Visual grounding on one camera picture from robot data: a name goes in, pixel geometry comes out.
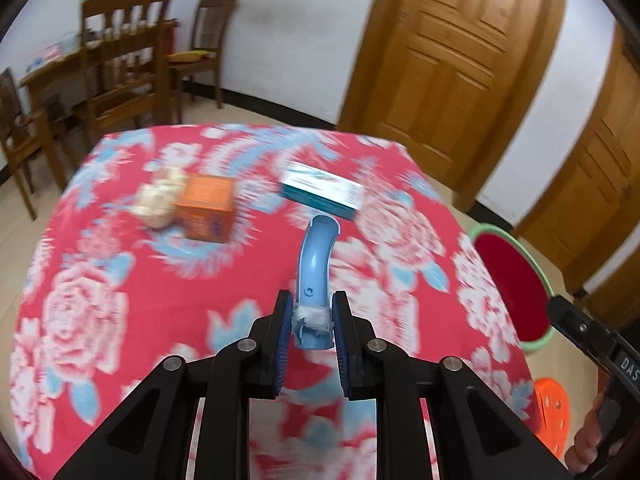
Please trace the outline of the person's right hand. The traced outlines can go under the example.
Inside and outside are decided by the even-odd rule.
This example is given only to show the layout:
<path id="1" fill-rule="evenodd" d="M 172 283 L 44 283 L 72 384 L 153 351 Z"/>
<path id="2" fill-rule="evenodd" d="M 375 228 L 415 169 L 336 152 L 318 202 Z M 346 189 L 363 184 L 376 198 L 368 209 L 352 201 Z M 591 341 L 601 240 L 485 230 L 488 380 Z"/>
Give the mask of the person's right hand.
<path id="1" fill-rule="evenodd" d="M 576 432 L 573 445 L 566 451 L 564 460 L 572 474 L 581 474 L 597 458 L 598 447 L 602 441 L 602 429 L 598 419 L 598 411 L 603 404 L 604 393 L 599 393 L 593 400 L 592 408 L 585 416 L 584 422 Z"/>

